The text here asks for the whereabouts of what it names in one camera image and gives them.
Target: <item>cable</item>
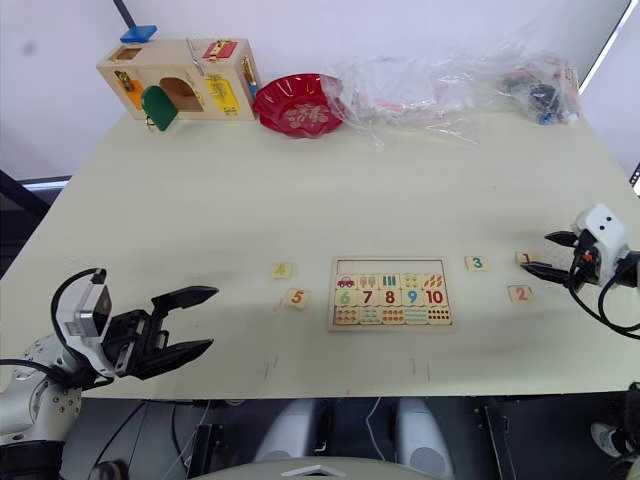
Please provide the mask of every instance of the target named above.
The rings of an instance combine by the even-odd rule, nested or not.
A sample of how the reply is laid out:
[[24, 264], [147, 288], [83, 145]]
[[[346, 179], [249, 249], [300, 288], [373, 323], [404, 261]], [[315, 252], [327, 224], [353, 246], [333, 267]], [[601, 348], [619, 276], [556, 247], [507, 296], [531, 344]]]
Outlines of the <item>cable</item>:
[[47, 367], [46, 365], [42, 365], [41, 363], [38, 363], [38, 362], [32, 362], [31, 360], [22, 360], [19, 358], [3, 358], [3, 359], [0, 359], [0, 365], [13, 365], [16, 367], [33, 368], [34, 370], [38, 370], [39, 372], [44, 373], [49, 378], [51, 378], [51, 380], [53, 380], [56, 383], [59, 383], [60, 385], [62, 386], [67, 385], [67, 378], [64, 376], [64, 374], [61, 374], [60, 372], [54, 370], [53, 368]]
[[373, 444], [373, 448], [376, 449], [376, 452], [378, 453], [378, 455], [380, 456], [382, 461], [386, 462], [387, 460], [384, 458], [384, 455], [380, 451], [380, 448], [378, 448], [378, 443], [376, 442], [376, 439], [373, 436], [373, 429], [371, 428], [371, 424], [369, 423], [369, 419], [371, 419], [371, 417], [375, 413], [376, 409], [378, 408], [378, 405], [380, 404], [380, 400], [381, 399], [382, 399], [382, 397], [378, 397], [378, 400], [376, 400], [376, 403], [373, 405], [373, 408], [369, 412], [369, 415], [367, 415], [367, 418], [365, 418], [364, 423], [367, 425], [367, 430], [369, 430], [369, 438], [371, 439], [371, 443]]
[[578, 266], [578, 260], [579, 259], [580, 259], [580, 253], [576, 252], [574, 257], [573, 257], [573, 262], [571, 263], [571, 268], [569, 269], [569, 278], [567, 279], [567, 288], [569, 290], [569, 294], [571, 295], [571, 297], [576, 301], [576, 303], [578, 305], [580, 305], [580, 307], [585, 312], [587, 312], [589, 315], [591, 315], [593, 318], [595, 318], [598, 322], [600, 322], [603, 325], [609, 327], [614, 332], [619, 333], [620, 335], [622, 335], [624, 337], [633, 338], [635, 340], [640, 340], [640, 335], [634, 335], [632, 333], [625, 332], [624, 330], [621, 330], [619, 326], [611, 323], [609, 320], [601, 318], [597, 313], [595, 313], [593, 310], [591, 310], [580, 299], [580, 297], [578, 297], [578, 294], [576, 293], [575, 274], [576, 274], [576, 268]]
[[182, 460], [182, 468], [184, 469], [184, 473], [187, 474], [188, 473], [187, 462], [182, 456], [182, 452], [180, 451], [180, 445], [178, 445], [178, 438], [176, 437], [176, 408], [177, 408], [177, 405], [174, 404], [173, 408], [171, 409], [171, 441], [173, 442], [173, 446], [176, 448], [176, 451], [178, 452], [178, 456], [180, 457], [180, 460]]
[[120, 431], [125, 427], [125, 425], [127, 425], [127, 423], [129, 423], [129, 420], [131, 420], [131, 418], [138, 413], [138, 411], [145, 405], [144, 402], [140, 402], [140, 404], [133, 409], [133, 411], [127, 416], [127, 418], [124, 419], [124, 422], [122, 422], [120, 424], [120, 426], [116, 429], [115, 432], [113, 432], [113, 435], [111, 435], [111, 437], [109, 438], [109, 440], [107, 441], [107, 443], [105, 444], [104, 447], [102, 447], [102, 450], [100, 450], [100, 453], [98, 454], [98, 457], [96, 458], [96, 461], [93, 462], [93, 467], [91, 467], [91, 470], [93, 470], [94, 468], [96, 468], [96, 465], [98, 465], [98, 463], [100, 463], [100, 460], [102, 460], [102, 455], [104, 455], [104, 452], [107, 451], [107, 448], [109, 448], [109, 445], [111, 445], [111, 442], [113, 442], [113, 440], [118, 436], [118, 434], [120, 433]]
[[184, 452], [187, 451], [187, 449], [189, 448], [189, 445], [191, 444], [191, 440], [193, 440], [193, 437], [196, 436], [196, 432], [198, 431], [198, 427], [200, 425], [202, 425], [202, 422], [204, 422], [205, 417], [207, 416], [207, 413], [209, 413], [209, 407], [211, 406], [211, 400], [207, 401], [207, 408], [205, 408], [204, 413], [202, 414], [202, 417], [200, 417], [200, 422], [198, 423], [198, 425], [196, 426], [195, 430], [193, 431], [193, 433], [191, 434], [191, 436], [187, 439], [187, 443], [185, 444], [184, 448], [182, 450], [180, 450], [180, 453], [178, 455], [178, 457], [175, 459], [175, 461], [171, 464], [171, 466], [169, 467], [169, 470], [166, 471], [166, 473], [162, 476], [162, 478], [160, 480], [165, 480], [167, 478], [167, 475], [169, 475], [169, 473], [171, 472], [171, 470], [173, 470], [173, 467], [176, 466], [176, 464], [180, 461], [181, 458], [183, 458], [184, 456]]
[[[604, 298], [607, 295], [607, 292], [611, 287], [613, 287], [613, 285], [618, 281], [620, 277], [631, 270], [631, 268], [635, 267], [639, 261], [640, 252], [629, 253], [627, 257], [622, 261], [622, 263], [618, 266], [616, 273], [613, 275], [613, 277], [611, 277], [611, 279], [607, 282], [607, 284], [600, 292], [600, 296], [598, 297], [598, 313], [600, 313], [600, 317], [607, 322], [611, 323], [607, 318], [607, 314], [604, 312]], [[624, 332], [633, 332], [640, 329], [640, 322], [636, 323], [635, 325], [631, 325], [630, 327], [623, 327], [621, 325], [616, 326]]]
[[99, 268], [89, 268], [67, 278], [64, 282], [62, 282], [62, 285], [58, 287], [58, 289], [53, 294], [53, 298], [51, 299], [51, 323], [53, 323], [53, 331], [56, 333], [56, 337], [58, 337], [58, 341], [62, 344], [64, 349], [69, 352], [69, 355], [71, 355], [73, 359], [76, 360], [80, 365], [86, 365], [88, 363], [88, 360], [84, 358], [80, 353], [76, 352], [69, 345], [67, 345], [67, 341], [65, 340], [64, 335], [60, 330], [60, 325], [58, 325], [58, 320], [56, 319], [56, 313], [58, 313], [58, 303], [60, 302], [62, 293], [67, 289], [69, 285], [71, 285], [79, 278], [95, 274], [100, 270], [101, 269]]

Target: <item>number puzzle board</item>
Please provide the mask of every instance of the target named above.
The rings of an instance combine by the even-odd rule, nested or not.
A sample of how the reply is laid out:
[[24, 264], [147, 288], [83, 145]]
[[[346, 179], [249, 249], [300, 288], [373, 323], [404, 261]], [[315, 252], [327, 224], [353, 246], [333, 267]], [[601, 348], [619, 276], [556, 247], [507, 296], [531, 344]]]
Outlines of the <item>number puzzle board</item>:
[[453, 326], [441, 258], [335, 258], [329, 330], [434, 331]]

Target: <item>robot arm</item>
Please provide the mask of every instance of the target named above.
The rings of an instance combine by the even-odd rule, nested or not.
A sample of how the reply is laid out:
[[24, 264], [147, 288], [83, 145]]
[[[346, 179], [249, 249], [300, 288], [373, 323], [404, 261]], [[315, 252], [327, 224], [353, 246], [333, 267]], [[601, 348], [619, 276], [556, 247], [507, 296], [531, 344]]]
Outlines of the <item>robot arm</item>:
[[[630, 327], [617, 325], [604, 311], [604, 299], [612, 287], [640, 288], [640, 252], [629, 248], [624, 225], [613, 212], [605, 205], [597, 204], [578, 215], [571, 231], [554, 232], [545, 238], [574, 249], [569, 271], [542, 262], [523, 263], [522, 268], [542, 280], [565, 286], [578, 305], [593, 318], [620, 335], [640, 340], [640, 335], [630, 333], [640, 330], [640, 323]], [[602, 287], [598, 313], [578, 297], [585, 283]]]
[[[37, 340], [21, 359], [0, 361], [16, 366], [0, 393], [2, 478], [58, 478], [62, 446], [80, 412], [83, 390], [116, 377], [144, 380], [175, 370], [212, 344], [168, 346], [162, 322], [170, 310], [198, 305], [218, 289], [187, 287], [153, 298], [151, 314], [134, 310], [111, 317], [105, 279], [105, 270], [91, 269], [66, 280], [51, 303], [56, 335]], [[99, 376], [105, 380], [96, 382]]]

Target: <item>number 2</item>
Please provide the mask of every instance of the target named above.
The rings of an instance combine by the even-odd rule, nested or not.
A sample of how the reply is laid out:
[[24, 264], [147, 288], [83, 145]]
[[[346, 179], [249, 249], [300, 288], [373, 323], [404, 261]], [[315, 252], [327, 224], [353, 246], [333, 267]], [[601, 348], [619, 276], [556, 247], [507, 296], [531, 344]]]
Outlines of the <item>number 2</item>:
[[518, 300], [523, 300], [525, 302], [529, 300], [529, 297], [527, 297], [527, 291], [524, 289], [524, 287], [516, 288], [516, 292], [518, 292]]

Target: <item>black cable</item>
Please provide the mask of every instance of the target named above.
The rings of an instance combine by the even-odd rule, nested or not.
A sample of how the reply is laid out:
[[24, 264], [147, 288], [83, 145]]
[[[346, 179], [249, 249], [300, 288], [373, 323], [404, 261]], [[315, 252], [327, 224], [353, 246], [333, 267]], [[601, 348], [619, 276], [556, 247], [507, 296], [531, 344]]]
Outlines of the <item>black cable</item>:
[[[622, 261], [622, 263], [616, 269], [615, 274], [604, 286], [602, 291], [600, 292], [600, 296], [598, 297], [598, 313], [600, 313], [600, 317], [606, 320], [609, 323], [612, 323], [608, 318], [607, 314], [604, 311], [604, 298], [607, 295], [607, 292], [615, 283], [618, 281], [620, 277], [622, 277], [625, 273], [627, 273], [631, 268], [635, 268], [636, 265], [640, 262], [640, 252], [631, 252], [627, 255], [627, 257]], [[633, 332], [635, 330], [640, 329], [640, 322], [635, 325], [631, 325], [630, 327], [623, 327], [622, 325], [616, 325], [620, 330], [624, 332]]]
[[60, 297], [62, 293], [67, 289], [69, 285], [78, 280], [79, 278], [85, 277], [87, 275], [92, 275], [100, 271], [99, 268], [89, 268], [87, 270], [83, 270], [81, 272], [76, 273], [72, 277], [67, 278], [62, 285], [58, 287], [58, 289], [53, 294], [53, 298], [51, 299], [51, 323], [53, 323], [53, 331], [56, 333], [56, 337], [58, 337], [58, 341], [62, 344], [64, 349], [69, 352], [69, 355], [73, 357], [80, 365], [84, 365], [88, 363], [88, 360], [84, 358], [80, 353], [76, 352], [73, 348], [67, 345], [67, 341], [60, 330], [60, 326], [58, 325], [58, 320], [56, 319], [56, 313], [58, 312], [58, 303], [60, 302]]
[[67, 378], [65, 375], [57, 370], [54, 370], [51, 367], [47, 367], [46, 365], [42, 365], [38, 362], [32, 362], [31, 360], [23, 360], [20, 358], [3, 358], [0, 359], [0, 365], [13, 365], [16, 367], [28, 367], [33, 368], [34, 370], [38, 370], [39, 372], [47, 375], [51, 380], [56, 383], [59, 383], [62, 386], [67, 385]]
[[118, 436], [118, 434], [120, 433], [120, 431], [125, 427], [125, 425], [127, 425], [127, 423], [129, 423], [129, 420], [131, 420], [131, 418], [138, 413], [138, 411], [145, 405], [144, 402], [140, 402], [140, 404], [133, 409], [133, 411], [127, 416], [127, 418], [124, 419], [124, 422], [122, 422], [120, 424], [120, 426], [116, 429], [115, 432], [113, 432], [113, 435], [111, 435], [111, 437], [109, 438], [109, 440], [107, 441], [107, 443], [105, 444], [104, 447], [102, 447], [102, 450], [100, 450], [100, 453], [98, 454], [98, 457], [96, 458], [96, 461], [93, 462], [93, 467], [91, 467], [91, 470], [93, 470], [94, 468], [96, 468], [96, 465], [98, 465], [98, 463], [100, 463], [100, 460], [102, 460], [102, 455], [104, 455], [104, 452], [107, 451], [107, 448], [109, 448], [109, 445], [111, 445], [111, 442], [113, 442], [113, 440]]
[[573, 263], [571, 264], [571, 268], [569, 269], [569, 278], [567, 280], [567, 288], [569, 290], [569, 294], [571, 295], [571, 297], [576, 301], [576, 303], [578, 305], [580, 305], [580, 307], [585, 312], [587, 312], [589, 315], [591, 315], [593, 318], [595, 318], [598, 322], [602, 323], [606, 327], [609, 327], [614, 332], [619, 333], [620, 335], [622, 335], [624, 337], [633, 338], [635, 340], [640, 340], [640, 335], [634, 335], [632, 333], [620, 330], [620, 328], [617, 325], [614, 325], [613, 323], [609, 322], [608, 320], [605, 320], [605, 319], [601, 318], [597, 313], [595, 313], [593, 310], [591, 310], [580, 299], [580, 297], [578, 297], [578, 294], [576, 293], [575, 274], [576, 274], [576, 268], [578, 266], [578, 260], [580, 259], [580, 255], [581, 254], [579, 252], [575, 253], [575, 255], [573, 257]]
[[180, 457], [180, 463], [182, 464], [182, 468], [184, 469], [184, 473], [188, 473], [187, 462], [182, 456], [182, 449], [180, 448], [180, 444], [178, 443], [178, 437], [176, 436], [176, 407], [174, 404], [171, 409], [171, 441], [173, 442], [173, 446], [176, 448], [178, 452], [178, 456]]

